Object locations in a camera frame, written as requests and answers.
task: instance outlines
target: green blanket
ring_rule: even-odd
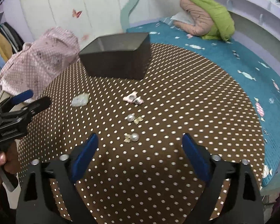
[[[203,35],[206,40],[222,39],[227,41],[234,34],[234,21],[227,9],[214,0],[191,0],[197,6],[204,9],[214,21],[211,31]]]

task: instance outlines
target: teal bedsheet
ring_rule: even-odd
[[[151,43],[176,45],[203,55],[231,75],[247,93],[259,114],[265,140],[262,185],[266,186],[280,162],[280,77],[262,59],[242,44],[231,40],[188,38],[187,33],[160,23],[150,23],[128,32],[150,32]]]

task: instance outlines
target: round table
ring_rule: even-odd
[[[141,81],[89,77],[76,62],[41,96],[49,109],[36,115],[21,141],[23,180],[33,159],[50,161],[95,132],[99,149],[76,183],[85,205],[101,223],[182,223],[204,189],[181,148],[183,133],[224,160],[251,162],[261,183],[264,144],[257,113],[239,84],[207,58],[172,45],[152,44],[152,61]],[[138,92],[142,105],[123,97]],[[90,93],[88,105],[72,98]],[[128,114],[142,116],[136,125]],[[138,133],[125,143],[124,134]],[[220,214],[229,181],[223,184],[212,218]],[[69,218],[57,183],[52,191],[62,216]]]

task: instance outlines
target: pink gingham fabric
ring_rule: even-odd
[[[11,95],[31,89],[38,98],[49,83],[78,60],[78,38],[60,27],[51,28],[33,43],[25,43],[0,71],[0,85]]]

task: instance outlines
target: screw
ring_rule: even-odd
[[[247,159],[242,159],[241,163],[244,165],[249,165],[249,161]]]
[[[219,155],[212,155],[212,160],[221,161],[221,157]]]
[[[59,157],[59,160],[65,161],[65,160],[67,160],[68,158],[69,158],[69,155],[64,154],[64,155],[61,155],[61,156]]]
[[[32,165],[37,165],[39,164],[39,160],[38,159],[34,159],[32,162],[31,162]]]

